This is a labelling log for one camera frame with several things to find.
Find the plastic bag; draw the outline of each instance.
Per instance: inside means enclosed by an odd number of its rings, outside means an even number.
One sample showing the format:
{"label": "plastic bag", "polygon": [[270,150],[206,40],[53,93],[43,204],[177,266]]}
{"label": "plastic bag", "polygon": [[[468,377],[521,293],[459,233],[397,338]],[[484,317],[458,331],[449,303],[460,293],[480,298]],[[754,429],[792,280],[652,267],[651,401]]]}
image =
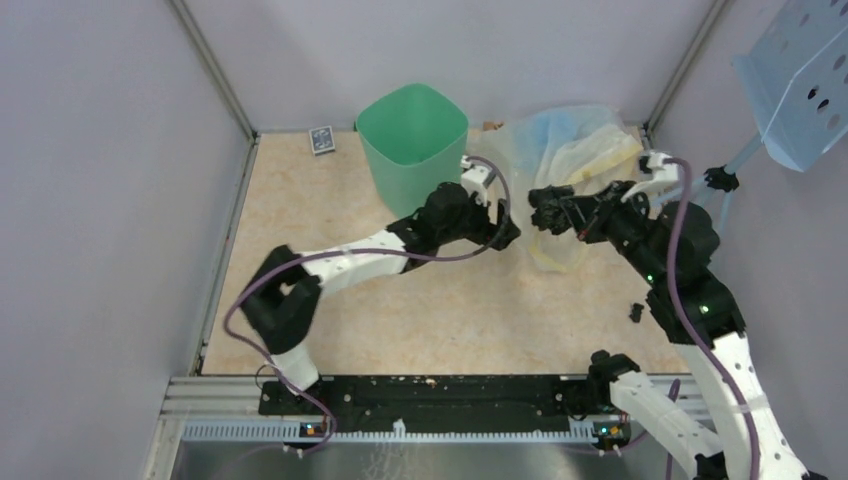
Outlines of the plastic bag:
{"label": "plastic bag", "polygon": [[641,144],[618,115],[603,105],[561,107],[507,122],[483,132],[469,153],[492,160],[509,182],[512,220],[521,229],[516,243],[544,271],[567,272],[587,245],[572,234],[553,236],[530,223],[527,194],[548,185],[573,185],[577,195],[594,193],[616,179],[630,178]]}

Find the black mounting plate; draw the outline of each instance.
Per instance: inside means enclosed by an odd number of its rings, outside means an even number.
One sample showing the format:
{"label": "black mounting plate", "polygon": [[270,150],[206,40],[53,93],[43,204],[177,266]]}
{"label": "black mounting plate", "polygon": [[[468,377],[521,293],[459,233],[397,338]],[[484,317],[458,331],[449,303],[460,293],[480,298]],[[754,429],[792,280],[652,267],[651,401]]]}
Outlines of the black mounting plate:
{"label": "black mounting plate", "polygon": [[[569,430],[561,399],[585,398],[587,385],[559,375],[336,375],[307,393],[333,412],[339,432],[391,431],[401,418],[415,433],[561,432]],[[259,414],[323,415],[276,380],[263,384]]]}

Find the cable tie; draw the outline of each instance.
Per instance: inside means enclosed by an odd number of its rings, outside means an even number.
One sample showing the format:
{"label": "cable tie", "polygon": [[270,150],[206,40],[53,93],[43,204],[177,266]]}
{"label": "cable tie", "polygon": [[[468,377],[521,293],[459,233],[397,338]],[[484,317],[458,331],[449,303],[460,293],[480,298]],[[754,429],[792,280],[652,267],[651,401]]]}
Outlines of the cable tie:
{"label": "cable tie", "polygon": [[768,397],[765,393],[754,397],[752,399],[746,399],[745,405],[729,405],[726,403],[708,403],[707,408],[710,410],[718,410],[725,413],[732,413],[735,415],[742,415],[746,413],[753,413],[758,410],[766,410],[770,409],[771,405],[769,404]]}

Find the hole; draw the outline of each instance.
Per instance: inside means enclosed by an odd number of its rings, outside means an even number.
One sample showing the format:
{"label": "hole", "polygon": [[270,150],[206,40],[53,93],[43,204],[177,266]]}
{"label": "hole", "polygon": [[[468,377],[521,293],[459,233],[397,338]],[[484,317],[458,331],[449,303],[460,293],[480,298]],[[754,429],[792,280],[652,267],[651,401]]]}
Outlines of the hole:
{"label": "hole", "polygon": [[836,128],[836,126],[839,125],[839,120],[841,118],[842,117],[840,117],[838,113],[834,113],[833,116],[830,117],[830,120],[827,121],[827,129],[833,130]]}

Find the cable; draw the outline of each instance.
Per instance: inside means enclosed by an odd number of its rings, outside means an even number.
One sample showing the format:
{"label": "cable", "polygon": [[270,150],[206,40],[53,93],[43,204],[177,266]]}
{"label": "cable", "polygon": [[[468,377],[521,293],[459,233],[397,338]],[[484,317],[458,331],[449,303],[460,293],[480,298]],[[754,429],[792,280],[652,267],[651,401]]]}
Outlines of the cable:
{"label": "cable", "polygon": [[312,405],[314,405],[315,407],[320,409],[324,413],[324,415],[326,415],[330,419],[330,429],[327,432],[327,435],[325,435],[324,438],[322,438],[321,441],[318,442],[315,446],[313,446],[313,447],[311,447],[307,450],[304,450],[303,455],[311,454],[313,452],[316,452],[318,450],[323,449],[326,446],[326,444],[330,440],[330,438],[336,433],[336,423],[337,423],[336,417],[333,415],[332,412],[330,412],[330,409],[327,408],[326,405],[324,405],[318,399],[314,398],[313,396],[309,395],[308,393],[304,392],[303,390],[297,388],[294,384],[292,384],[283,375],[283,373],[279,370],[279,368],[274,364],[273,358],[271,358],[271,355],[268,353],[268,351],[264,347],[259,345],[254,340],[252,340],[252,339],[236,332],[235,330],[233,330],[232,326],[230,325],[230,321],[232,320],[233,315],[235,314],[236,310],[238,310],[238,308],[242,305],[242,303],[244,303],[244,301],[247,300],[248,297],[253,295],[256,292],[256,290],[258,290],[260,287],[262,287],[263,285],[268,283],[272,278],[276,277],[280,273],[282,273],[282,272],[284,272],[284,271],[286,271],[290,268],[294,268],[298,265],[301,265],[303,263],[310,262],[310,261],[313,261],[313,260],[320,260],[320,259],[324,259],[324,258],[333,258],[333,257],[341,257],[341,256],[345,256],[345,255],[377,254],[377,255],[396,255],[396,256],[400,256],[400,257],[411,258],[411,259],[414,259],[414,260],[424,260],[424,261],[428,261],[428,262],[457,262],[457,261],[460,261],[460,260],[467,260],[469,258],[476,257],[477,255],[480,255],[481,253],[483,253],[486,250],[488,250],[489,248],[491,248],[492,245],[494,245],[495,242],[497,242],[498,239],[500,239],[500,237],[503,236],[503,234],[506,232],[506,227],[509,224],[509,214],[510,214],[510,209],[511,209],[511,206],[512,206],[512,198],[511,198],[510,193],[509,193],[509,187],[507,186],[506,177],[504,177],[503,173],[500,170],[498,170],[498,167],[495,166],[495,164],[492,161],[490,161],[489,159],[479,157],[479,156],[476,156],[476,155],[469,155],[468,157],[466,157],[466,159],[471,161],[471,162],[478,162],[478,163],[482,163],[482,164],[488,166],[492,170],[492,172],[494,172],[495,176],[498,177],[498,181],[501,182],[501,186],[504,189],[504,215],[503,215],[503,218],[501,218],[500,225],[498,226],[498,230],[495,233],[495,235],[492,236],[492,238],[488,242],[486,242],[484,245],[482,245],[480,248],[472,251],[471,253],[466,253],[466,254],[457,255],[457,256],[453,256],[453,257],[435,257],[435,256],[431,256],[431,255],[421,255],[421,254],[418,254],[418,253],[404,252],[404,251],[399,251],[399,250],[389,250],[389,249],[386,249],[386,248],[354,248],[354,249],[350,249],[350,250],[333,250],[333,251],[328,251],[328,252],[319,252],[319,253],[307,255],[307,256],[304,256],[304,257],[298,257],[298,258],[296,258],[296,259],[294,259],[290,262],[286,262],[283,265],[280,265],[276,268],[273,268],[271,271],[269,271],[268,273],[266,273],[265,275],[263,275],[262,277],[257,279],[255,282],[248,285],[247,288],[245,288],[244,291],[241,293],[241,295],[239,295],[238,298],[236,298],[235,302],[233,302],[233,305],[230,306],[230,308],[227,310],[227,313],[224,315],[224,320],[223,320],[224,332],[228,336],[230,336],[231,338],[234,338],[234,339],[248,345],[252,349],[256,350],[260,355],[262,355],[262,358],[265,360],[265,362],[268,364],[268,366],[273,368],[274,374],[277,376],[277,379],[280,381],[280,383],[282,383],[289,390],[294,392],[295,395],[299,395],[299,396],[303,397],[309,403],[311,403]]}
{"label": "cable", "polygon": [[[692,184],[692,166],[689,165],[689,162],[686,160],[679,158],[668,158],[665,160],[665,163],[673,163],[683,169],[683,193],[680,196],[680,206],[677,208],[677,213],[674,216],[674,226],[671,229],[671,238],[668,241],[668,257],[666,258],[666,270],[668,271],[668,294],[671,296],[671,302],[674,304],[674,311],[680,319],[680,323],[683,324],[683,328],[686,329],[686,332],[688,332],[692,337],[695,345],[701,349],[707,357],[707,360],[710,361],[713,367],[715,367],[721,375],[722,380],[724,380],[724,383],[726,383],[727,387],[730,388],[730,391],[733,393],[733,398],[736,399],[739,406],[744,406],[747,402],[745,400],[745,396],[742,394],[742,390],[739,388],[736,380],[733,379],[733,376],[730,375],[730,372],[727,371],[724,365],[721,364],[719,359],[716,358],[715,354],[713,354],[710,350],[710,347],[706,344],[706,342],[704,342],[701,336],[698,335],[698,332],[695,331],[695,327],[692,325],[689,317],[686,316],[686,311],[683,309],[680,292],[677,291],[677,247],[680,244],[680,236],[683,232],[683,220],[686,218],[686,210],[692,196],[692,188],[690,187]],[[744,412],[742,417],[745,419],[745,425],[748,428],[748,437],[751,441],[750,479],[756,480],[760,472],[760,438],[757,433],[757,426],[754,424],[754,416],[751,412]]]}
{"label": "cable", "polygon": [[259,372],[261,372],[263,368],[268,366],[269,365],[267,363],[259,365],[259,368],[256,369],[256,373],[253,374],[253,383],[256,384],[256,388],[258,388],[260,392],[262,391],[262,385],[259,385]]}

